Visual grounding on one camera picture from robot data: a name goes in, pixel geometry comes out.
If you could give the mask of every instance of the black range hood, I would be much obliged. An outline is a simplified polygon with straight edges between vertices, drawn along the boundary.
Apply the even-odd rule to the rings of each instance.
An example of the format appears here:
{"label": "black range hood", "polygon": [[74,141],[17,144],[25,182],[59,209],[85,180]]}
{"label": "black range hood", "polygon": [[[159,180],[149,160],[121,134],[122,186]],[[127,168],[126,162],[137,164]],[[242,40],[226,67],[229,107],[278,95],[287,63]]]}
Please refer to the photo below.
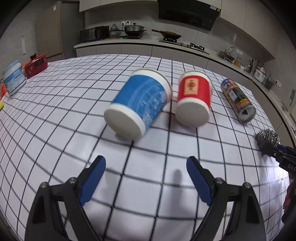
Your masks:
{"label": "black range hood", "polygon": [[220,10],[197,0],[158,0],[159,19],[187,23],[211,31]]}

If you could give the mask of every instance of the wok handle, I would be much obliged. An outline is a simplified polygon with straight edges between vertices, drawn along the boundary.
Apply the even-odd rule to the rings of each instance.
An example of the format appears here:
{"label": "wok handle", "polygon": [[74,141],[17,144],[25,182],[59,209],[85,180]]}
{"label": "wok handle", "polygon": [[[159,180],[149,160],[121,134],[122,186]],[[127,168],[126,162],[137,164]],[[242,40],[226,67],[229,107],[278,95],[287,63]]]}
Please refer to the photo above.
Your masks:
{"label": "wok handle", "polygon": [[162,33],[162,31],[151,29],[152,32]]}

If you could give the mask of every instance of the yellow sticker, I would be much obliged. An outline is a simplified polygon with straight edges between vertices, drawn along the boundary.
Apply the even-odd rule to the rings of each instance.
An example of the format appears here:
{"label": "yellow sticker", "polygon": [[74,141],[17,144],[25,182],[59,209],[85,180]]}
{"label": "yellow sticker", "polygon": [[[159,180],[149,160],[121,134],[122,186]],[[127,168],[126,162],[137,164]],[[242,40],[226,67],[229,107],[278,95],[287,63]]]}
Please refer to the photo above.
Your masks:
{"label": "yellow sticker", "polygon": [[185,80],[184,95],[197,95],[198,79],[189,78]]}

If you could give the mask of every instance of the blue canister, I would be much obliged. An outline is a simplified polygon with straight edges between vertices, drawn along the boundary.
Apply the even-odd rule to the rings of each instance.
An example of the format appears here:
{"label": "blue canister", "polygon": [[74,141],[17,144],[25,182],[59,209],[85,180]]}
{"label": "blue canister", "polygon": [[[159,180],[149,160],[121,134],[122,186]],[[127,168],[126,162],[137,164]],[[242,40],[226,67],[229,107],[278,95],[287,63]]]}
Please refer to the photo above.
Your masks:
{"label": "blue canister", "polygon": [[10,96],[15,94],[26,83],[26,76],[23,74],[22,65],[18,60],[9,65],[2,74],[3,83]]}
{"label": "blue canister", "polygon": [[162,74],[153,69],[138,69],[105,110],[105,121],[117,134],[139,139],[172,100],[172,93],[171,84]]}

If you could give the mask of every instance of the table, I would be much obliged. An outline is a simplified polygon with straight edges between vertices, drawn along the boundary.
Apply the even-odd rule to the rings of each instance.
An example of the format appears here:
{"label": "table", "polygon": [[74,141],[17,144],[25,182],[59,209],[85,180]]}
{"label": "table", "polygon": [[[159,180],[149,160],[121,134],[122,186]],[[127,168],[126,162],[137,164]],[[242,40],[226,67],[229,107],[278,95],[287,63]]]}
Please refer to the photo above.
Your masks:
{"label": "table", "polygon": [[[131,142],[106,125],[103,113],[141,67],[164,74],[174,93],[146,135]],[[178,78],[194,69],[205,72],[214,86],[209,122],[198,129],[182,126],[174,115]],[[254,133],[272,129],[263,109],[240,86],[257,109],[255,118],[241,125],[221,92],[224,78],[197,66],[145,56],[95,55],[49,63],[13,97],[6,94],[0,111],[0,207],[12,229],[24,239],[41,182],[63,183],[103,155],[106,172],[84,210],[104,240],[190,240],[207,210],[186,171],[186,158],[195,156],[214,177],[253,185],[267,240],[272,239],[282,227],[288,175],[273,158],[262,157],[255,143]],[[215,240],[221,239],[231,206]],[[65,207],[60,208],[75,240]]]}

